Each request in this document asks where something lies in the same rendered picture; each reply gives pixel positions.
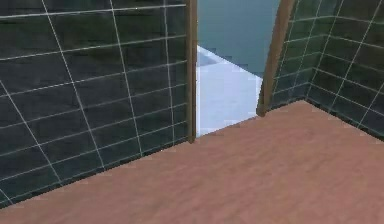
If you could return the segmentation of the brown wooden door frame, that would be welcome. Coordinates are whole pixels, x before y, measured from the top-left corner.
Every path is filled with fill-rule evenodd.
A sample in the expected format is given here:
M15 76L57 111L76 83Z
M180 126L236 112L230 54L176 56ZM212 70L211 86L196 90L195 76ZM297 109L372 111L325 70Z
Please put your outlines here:
M279 65L279 58L284 45L289 19L296 0L280 0L274 22L272 40L269 46L267 61L265 63L264 78L261 93L256 107L256 114L264 117L270 106L274 75ZM197 63L197 0L186 0L186 56L187 56L187 125L188 142L194 143L197 135L197 88L196 88L196 63Z

